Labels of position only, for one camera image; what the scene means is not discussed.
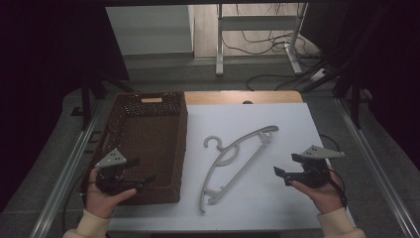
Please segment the white table mat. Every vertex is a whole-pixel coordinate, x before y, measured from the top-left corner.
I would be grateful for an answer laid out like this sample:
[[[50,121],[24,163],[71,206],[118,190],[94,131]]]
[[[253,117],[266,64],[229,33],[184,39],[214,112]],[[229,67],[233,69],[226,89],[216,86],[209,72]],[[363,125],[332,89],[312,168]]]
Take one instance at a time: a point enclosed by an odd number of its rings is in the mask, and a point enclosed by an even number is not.
[[[274,231],[316,228],[318,211],[312,201],[286,186],[273,168],[298,172],[291,155],[300,154],[321,140],[308,106],[304,103],[251,105],[190,105],[186,154],[180,200],[177,203],[119,206],[110,227],[139,232]],[[262,127],[275,125],[269,144],[262,150],[216,204],[207,202],[199,210],[200,190],[220,152],[217,142],[203,145],[208,136],[222,139],[224,147]],[[259,137],[241,144],[239,156],[228,166],[217,168],[209,187],[219,189],[243,166],[261,145]]]

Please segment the white power strip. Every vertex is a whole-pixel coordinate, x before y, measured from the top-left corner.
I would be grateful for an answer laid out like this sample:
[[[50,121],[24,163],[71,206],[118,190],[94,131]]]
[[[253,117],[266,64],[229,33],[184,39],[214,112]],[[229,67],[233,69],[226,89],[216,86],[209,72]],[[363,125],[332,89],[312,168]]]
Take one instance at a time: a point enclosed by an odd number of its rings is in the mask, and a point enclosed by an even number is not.
[[[311,77],[311,81],[317,81],[323,76],[325,76],[328,73],[328,70],[326,68],[320,68],[317,72],[315,72]]]

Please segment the white desk frame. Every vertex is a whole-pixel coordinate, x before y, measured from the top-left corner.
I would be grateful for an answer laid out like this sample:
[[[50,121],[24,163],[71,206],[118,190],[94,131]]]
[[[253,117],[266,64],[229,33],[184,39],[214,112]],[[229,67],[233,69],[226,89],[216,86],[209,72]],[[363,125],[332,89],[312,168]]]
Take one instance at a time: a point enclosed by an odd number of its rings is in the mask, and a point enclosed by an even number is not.
[[[216,53],[216,75],[224,73],[223,63],[223,33],[233,31],[291,31],[291,39],[284,43],[285,52],[290,65],[296,75],[303,73],[295,55],[295,43],[300,32],[301,24],[307,4],[302,3],[297,7],[295,16],[224,16],[223,5],[217,5],[217,53]]]

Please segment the black stand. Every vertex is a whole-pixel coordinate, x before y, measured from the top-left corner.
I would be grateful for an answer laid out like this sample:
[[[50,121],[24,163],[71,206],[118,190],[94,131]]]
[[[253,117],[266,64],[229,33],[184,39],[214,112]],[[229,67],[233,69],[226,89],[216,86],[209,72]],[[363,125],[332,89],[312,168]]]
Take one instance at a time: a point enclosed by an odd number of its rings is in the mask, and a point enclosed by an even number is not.
[[[348,92],[350,97],[350,117],[355,126],[360,129],[359,110],[361,103],[361,90],[363,81],[360,76],[363,73],[365,58],[368,56],[368,44],[383,19],[386,5],[374,5],[366,14],[366,18],[347,38],[344,48],[336,49],[336,53],[342,54],[342,61],[333,69],[315,82],[300,89],[302,93],[310,92],[319,86],[337,78],[332,89],[335,98],[344,98]]]
[[[92,109],[90,103],[90,94],[96,99],[105,99],[107,96],[107,90],[103,84],[104,81],[111,83],[117,88],[125,92],[135,92],[135,89],[128,84],[119,80],[117,77],[107,74],[103,71],[95,71],[92,75],[83,75],[80,78],[80,90],[81,90],[81,105],[74,107],[71,116],[82,117],[82,130],[85,130],[89,123],[92,121]]]

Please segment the grey plastic clothes hanger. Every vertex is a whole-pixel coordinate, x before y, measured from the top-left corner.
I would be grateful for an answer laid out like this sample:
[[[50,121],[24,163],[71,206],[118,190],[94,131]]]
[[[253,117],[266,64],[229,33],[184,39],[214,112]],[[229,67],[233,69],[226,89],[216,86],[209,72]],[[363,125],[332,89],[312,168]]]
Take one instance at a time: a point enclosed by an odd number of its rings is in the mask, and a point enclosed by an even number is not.
[[[227,147],[223,146],[222,139],[217,136],[208,136],[204,139],[203,145],[205,148],[209,147],[209,142],[211,140],[215,140],[217,142],[216,149],[220,152],[219,156],[215,159],[212,166],[210,167],[204,182],[202,184],[202,188],[200,190],[200,198],[199,198],[199,210],[202,214],[206,213],[205,208],[205,196],[208,195],[209,198],[207,202],[209,204],[216,204],[220,198],[224,195],[224,193],[228,190],[231,184],[237,179],[237,177],[243,172],[243,170],[248,166],[250,162],[252,162],[255,158],[257,158],[263,149],[269,144],[273,137],[273,133],[277,132],[279,128],[275,125],[269,125],[266,127],[262,127],[248,133],[232,144]],[[259,137],[261,139],[261,145],[251,154],[251,156],[246,160],[243,166],[237,171],[237,173],[224,185],[222,185],[219,189],[212,189],[209,187],[209,182],[211,177],[213,176],[215,170],[217,168],[226,167],[230,165],[240,154],[241,144],[245,141],[252,139],[253,137]]]

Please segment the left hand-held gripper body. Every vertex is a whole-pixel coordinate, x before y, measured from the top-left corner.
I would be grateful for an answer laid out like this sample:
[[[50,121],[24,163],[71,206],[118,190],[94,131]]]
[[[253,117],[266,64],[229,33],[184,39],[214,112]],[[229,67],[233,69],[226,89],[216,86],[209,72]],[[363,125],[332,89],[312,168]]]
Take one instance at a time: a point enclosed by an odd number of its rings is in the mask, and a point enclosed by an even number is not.
[[[125,169],[131,169],[124,166],[127,160],[118,149],[114,149],[95,164],[95,168],[99,170],[96,186],[103,193],[116,195],[135,188],[136,181],[125,180],[123,177]]]

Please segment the person's right hand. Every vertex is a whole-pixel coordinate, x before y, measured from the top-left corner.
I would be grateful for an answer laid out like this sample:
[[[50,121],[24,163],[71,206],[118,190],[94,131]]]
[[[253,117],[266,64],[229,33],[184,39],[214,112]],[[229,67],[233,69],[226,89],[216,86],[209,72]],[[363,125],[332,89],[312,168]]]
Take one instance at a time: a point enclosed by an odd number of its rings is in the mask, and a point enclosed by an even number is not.
[[[327,214],[344,207],[340,193],[329,183],[322,187],[311,188],[293,180],[291,185],[306,194],[321,214]]]

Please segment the brown woven basket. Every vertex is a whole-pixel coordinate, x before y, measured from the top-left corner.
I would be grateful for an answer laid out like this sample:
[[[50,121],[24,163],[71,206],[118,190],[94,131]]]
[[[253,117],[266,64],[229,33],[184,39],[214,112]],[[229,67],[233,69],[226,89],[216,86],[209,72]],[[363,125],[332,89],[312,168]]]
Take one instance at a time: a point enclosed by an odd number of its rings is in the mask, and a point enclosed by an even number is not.
[[[182,92],[125,93],[115,96],[90,165],[118,149],[140,164],[125,169],[125,180],[156,175],[125,205],[176,203],[186,151],[188,111]]]

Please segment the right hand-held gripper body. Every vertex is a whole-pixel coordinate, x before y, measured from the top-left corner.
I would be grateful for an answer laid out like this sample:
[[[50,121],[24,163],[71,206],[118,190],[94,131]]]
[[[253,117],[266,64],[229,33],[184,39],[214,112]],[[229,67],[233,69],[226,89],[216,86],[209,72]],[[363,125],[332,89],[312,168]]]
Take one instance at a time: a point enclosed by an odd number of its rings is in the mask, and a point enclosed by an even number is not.
[[[325,185],[331,178],[327,159],[342,158],[345,153],[311,146],[299,155],[308,158],[308,162],[305,164],[299,163],[303,172],[297,173],[297,181],[311,188],[318,188]]]

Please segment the person's left hand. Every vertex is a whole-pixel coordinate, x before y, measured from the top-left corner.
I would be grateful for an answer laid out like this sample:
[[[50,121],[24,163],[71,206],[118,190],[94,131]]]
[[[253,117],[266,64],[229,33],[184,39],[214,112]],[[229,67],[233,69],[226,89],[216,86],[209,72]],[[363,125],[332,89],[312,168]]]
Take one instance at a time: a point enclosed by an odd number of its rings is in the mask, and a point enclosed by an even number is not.
[[[137,191],[132,188],[116,195],[105,194],[96,186],[98,172],[98,169],[93,169],[90,172],[86,190],[85,209],[95,216],[103,219],[109,219],[114,211],[114,208],[120,202],[134,196]]]

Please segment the metal floor rail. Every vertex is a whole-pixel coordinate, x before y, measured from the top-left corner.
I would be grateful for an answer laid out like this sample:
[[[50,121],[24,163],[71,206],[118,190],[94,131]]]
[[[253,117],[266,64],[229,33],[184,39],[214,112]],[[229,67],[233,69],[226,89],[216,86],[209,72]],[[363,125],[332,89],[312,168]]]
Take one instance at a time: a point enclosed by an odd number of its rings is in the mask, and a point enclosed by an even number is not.
[[[50,193],[50,196],[47,199],[29,238],[47,237],[53,225],[53,220],[58,213],[59,207],[64,199],[68,187],[70,186],[72,177],[74,176],[74,173],[83,155],[83,151],[88,144],[89,137],[91,136],[97,123],[101,107],[101,101],[93,103],[91,109],[91,121],[80,132],[77,141],[52,188],[52,192]]]
[[[397,193],[397,190],[390,183],[389,177],[385,174],[385,170],[379,163],[376,154],[373,152],[368,140],[366,139],[363,130],[359,129],[351,118],[351,110],[346,105],[344,99],[335,99],[337,107],[341,111],[347,127],[351,131],[354,140],[356,141],[367,166],[369,167],[379,189],[381,190],[386,202],[388,203],[391,212],[393,213],[399,227],[401,228],[405,238],[420,238],[420,230],[414,224],[411,214],[405,206],[402,198]]]

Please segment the white cabinet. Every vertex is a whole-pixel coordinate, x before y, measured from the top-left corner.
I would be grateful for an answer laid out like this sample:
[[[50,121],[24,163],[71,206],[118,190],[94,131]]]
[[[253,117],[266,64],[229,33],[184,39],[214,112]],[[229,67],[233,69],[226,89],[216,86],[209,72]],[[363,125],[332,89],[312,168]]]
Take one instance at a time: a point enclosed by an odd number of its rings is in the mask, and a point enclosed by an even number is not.
[[[189,7],[107,7],[121,53],[126,55],[193,52]]]

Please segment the wooden table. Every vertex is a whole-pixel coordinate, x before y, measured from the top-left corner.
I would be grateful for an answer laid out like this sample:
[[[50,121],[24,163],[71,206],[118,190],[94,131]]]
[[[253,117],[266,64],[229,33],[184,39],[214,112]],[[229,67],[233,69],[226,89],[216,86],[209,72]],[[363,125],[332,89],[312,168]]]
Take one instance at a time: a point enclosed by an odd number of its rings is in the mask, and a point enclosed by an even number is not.
[[[187,105],[302,103],[297,91],[187,91]]]

